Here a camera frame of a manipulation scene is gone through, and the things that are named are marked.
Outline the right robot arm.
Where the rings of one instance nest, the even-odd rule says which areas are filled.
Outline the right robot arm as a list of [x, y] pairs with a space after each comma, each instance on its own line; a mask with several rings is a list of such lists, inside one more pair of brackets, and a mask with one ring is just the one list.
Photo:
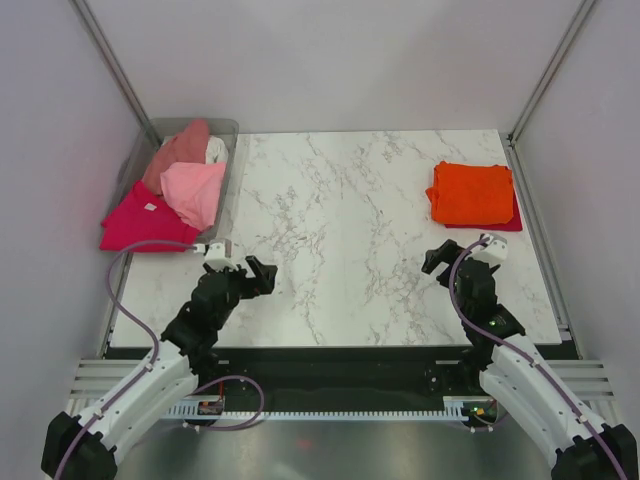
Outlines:
[[438, 276], [471, 343], [458, 381], [487, 393], [528, 434], [554, 479], [636, 479], [637, 442], [624, 425], [610, 426], [556, 374], [496, 294], [495, 272], [506, 241], [483, 235], [466, 248], [453, 240], [426, 252], [422, 272]]

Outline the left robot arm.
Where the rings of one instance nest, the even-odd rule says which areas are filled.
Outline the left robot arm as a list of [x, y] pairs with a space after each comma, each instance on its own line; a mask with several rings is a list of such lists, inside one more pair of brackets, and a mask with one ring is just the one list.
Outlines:
[[52, 479], [112, 479], [134, 445], [183, 398], [219, 382], [211, 348], [243, 300], [274, 291], [277, 267], [254, 256], [244, 266], [208, 260], [190, 299], [150, 352], [81, 413], [59, 413], [47, 429], [41, 469]]

